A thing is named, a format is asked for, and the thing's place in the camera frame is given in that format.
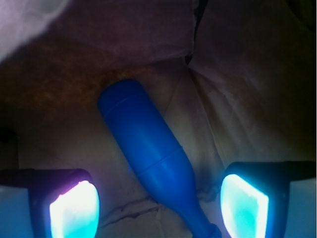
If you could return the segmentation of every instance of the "fabric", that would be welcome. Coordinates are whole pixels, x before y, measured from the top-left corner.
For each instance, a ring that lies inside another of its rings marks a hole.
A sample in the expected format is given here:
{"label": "fabric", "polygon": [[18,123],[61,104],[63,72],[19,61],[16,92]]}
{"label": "fabric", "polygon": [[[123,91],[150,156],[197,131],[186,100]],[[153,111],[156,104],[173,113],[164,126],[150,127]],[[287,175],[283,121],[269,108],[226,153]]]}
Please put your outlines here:
{"label": "fabric", "polygon": [[316,33],[285,1],[210,0],[195,41],[197,0],[24,4],[0,0],[0,127],[18,135],[17,152],[13,142],[0,151],[20,168],[89,171],[97,237],[191,237],[141,187],[98,112],[100,93],[119,80],[148,92],[224,238],[219,185],[230,163],[316,160]]}

